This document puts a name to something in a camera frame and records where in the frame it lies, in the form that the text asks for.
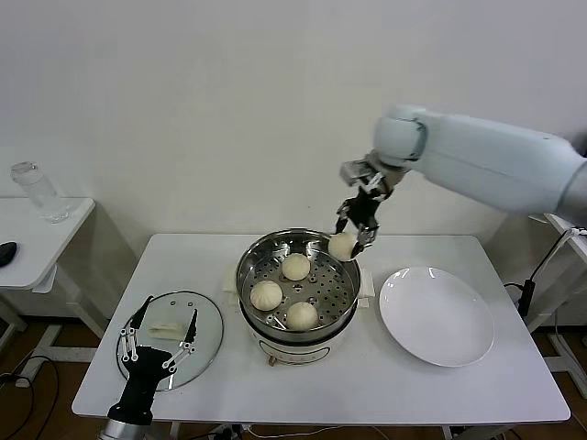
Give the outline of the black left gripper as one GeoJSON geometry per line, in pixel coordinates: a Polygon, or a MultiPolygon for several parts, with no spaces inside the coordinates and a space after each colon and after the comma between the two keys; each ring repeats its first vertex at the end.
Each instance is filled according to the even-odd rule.
{"type": "Polygon", "coordinates": [[[120,330],[121,360],[129,377],[120,400],[108,411],[107,417],[111,420],[151,422],[151,407],[158,384],[170,377],[171,372],[175,372],[195,352],[197,309],[194,309],[186,334],[173,355],[151,346],[138,346],[138,330],[152,300],[150,295],[132,315],[128,325],[120,330]]]}

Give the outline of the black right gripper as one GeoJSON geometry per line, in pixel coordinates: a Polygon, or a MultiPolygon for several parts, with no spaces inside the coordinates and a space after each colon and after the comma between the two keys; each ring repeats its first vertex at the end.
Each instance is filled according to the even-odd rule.
{"type": "Polygon", "coordinates": [[[358,226],[356,243],[351,251],[352,259],[374,243],[379,230],[375,214],[380,203],[368,193],[359,190],[356,197],[346,199],[337,209],[336,234],[344,232],[348,224],[358,226]]]}

